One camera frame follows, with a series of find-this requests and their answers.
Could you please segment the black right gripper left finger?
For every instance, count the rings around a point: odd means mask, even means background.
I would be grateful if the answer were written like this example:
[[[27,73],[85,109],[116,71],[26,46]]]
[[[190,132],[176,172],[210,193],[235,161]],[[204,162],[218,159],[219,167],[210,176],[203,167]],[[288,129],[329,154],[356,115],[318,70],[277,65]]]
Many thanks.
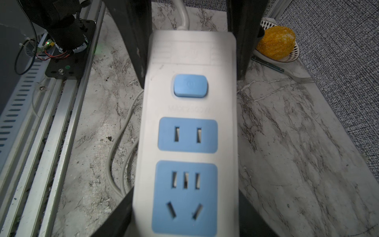
[[[149,38],[153,32],[151,0],[104,0],[120,31],[141,88],[145,86]]]

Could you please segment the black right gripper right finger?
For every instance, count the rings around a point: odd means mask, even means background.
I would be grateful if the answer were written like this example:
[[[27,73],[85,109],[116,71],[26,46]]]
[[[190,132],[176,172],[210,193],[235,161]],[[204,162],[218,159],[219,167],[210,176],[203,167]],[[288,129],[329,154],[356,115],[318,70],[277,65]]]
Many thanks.
[[[228,31],[236,39],[237,80],[245,78],[250,58],[258,41],[261,18],[267,0],[227,0]]]

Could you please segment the white blue power strip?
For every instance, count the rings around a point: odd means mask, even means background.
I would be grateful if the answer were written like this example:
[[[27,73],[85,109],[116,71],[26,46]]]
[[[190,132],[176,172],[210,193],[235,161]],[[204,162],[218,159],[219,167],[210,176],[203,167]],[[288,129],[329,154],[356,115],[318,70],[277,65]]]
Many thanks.
[[[236,39],[150,38],[131,237],[239,236]]]

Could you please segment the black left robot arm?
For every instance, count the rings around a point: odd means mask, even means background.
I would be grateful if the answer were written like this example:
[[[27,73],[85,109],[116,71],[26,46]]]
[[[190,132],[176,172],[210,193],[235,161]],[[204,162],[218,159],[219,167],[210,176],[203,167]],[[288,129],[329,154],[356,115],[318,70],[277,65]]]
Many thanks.
[[[32,23],[47,30],[61,52],[80,53],[88,46],[77,16],[91,1],[18,1]]]

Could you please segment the white patterned bowl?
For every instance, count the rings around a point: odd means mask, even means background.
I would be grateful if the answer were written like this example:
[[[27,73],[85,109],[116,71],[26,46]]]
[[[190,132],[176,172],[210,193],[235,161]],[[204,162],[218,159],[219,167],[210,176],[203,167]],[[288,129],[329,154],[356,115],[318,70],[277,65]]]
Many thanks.
[[[262,20],[261,26],[264,36],[253,51],[256,57],[272,64],[290,63],[299,58],[300,49],[292,29],[267,20]]]

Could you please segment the yellow mesh sponge ball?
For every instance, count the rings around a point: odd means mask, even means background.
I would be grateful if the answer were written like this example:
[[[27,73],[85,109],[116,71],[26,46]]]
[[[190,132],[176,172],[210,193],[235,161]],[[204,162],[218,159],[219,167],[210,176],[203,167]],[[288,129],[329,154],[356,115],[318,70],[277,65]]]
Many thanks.
[[[256,50],[264,56],[281,60],[287,57],[295,47],[294,31],[284,26],[274,26],[265,30],[265,36],[260,40]]]

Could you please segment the silver fork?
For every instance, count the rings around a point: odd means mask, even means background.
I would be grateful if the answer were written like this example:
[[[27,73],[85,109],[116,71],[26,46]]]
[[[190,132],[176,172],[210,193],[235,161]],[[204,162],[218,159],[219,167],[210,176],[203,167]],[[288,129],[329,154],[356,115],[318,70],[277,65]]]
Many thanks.
[[[285,71],[284,69],[278,67],[278,66],[275,66],[271,63],[268,63],[260,58],[257,58],[256,56],[252,56],[251,59],[261,65],[264,65],[270,69],[273,69],[274,71],[276,72],[279,72],[279,73],[282,73],[286,76],[288,76],[289,78],[291,78],[293,81],[299,83],[299,84],[308,84],[308,83],[314,83],[314,80],[313,78],[299,78],[299,77],[296,77],[294,75],[292,75],[291,73]]]

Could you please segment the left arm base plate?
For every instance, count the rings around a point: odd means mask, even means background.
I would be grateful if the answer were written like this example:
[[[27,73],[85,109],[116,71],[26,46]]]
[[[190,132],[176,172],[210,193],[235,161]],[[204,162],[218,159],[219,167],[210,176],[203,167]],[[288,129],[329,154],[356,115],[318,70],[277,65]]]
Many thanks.
[[[45,71],[49,78],[81,80],[90,53],[96,23],[67,17],[48,29],[55,42],[53,58]]]

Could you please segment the aluminium rail frame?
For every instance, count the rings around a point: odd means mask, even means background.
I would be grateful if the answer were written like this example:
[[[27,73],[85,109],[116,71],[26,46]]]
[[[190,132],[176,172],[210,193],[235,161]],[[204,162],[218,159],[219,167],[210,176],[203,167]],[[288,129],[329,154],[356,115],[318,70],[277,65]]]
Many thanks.
[[[52,233],[105,9],[102,1],[91,1],[79,16],[74,15],[96,23],[82,79],[45,75],[32,94],[1,169],[3,237],[49,237]],[[54,50],[55,42],[47,31],[27,38],[14,63],[19,80],[36,60],[49,64]]]

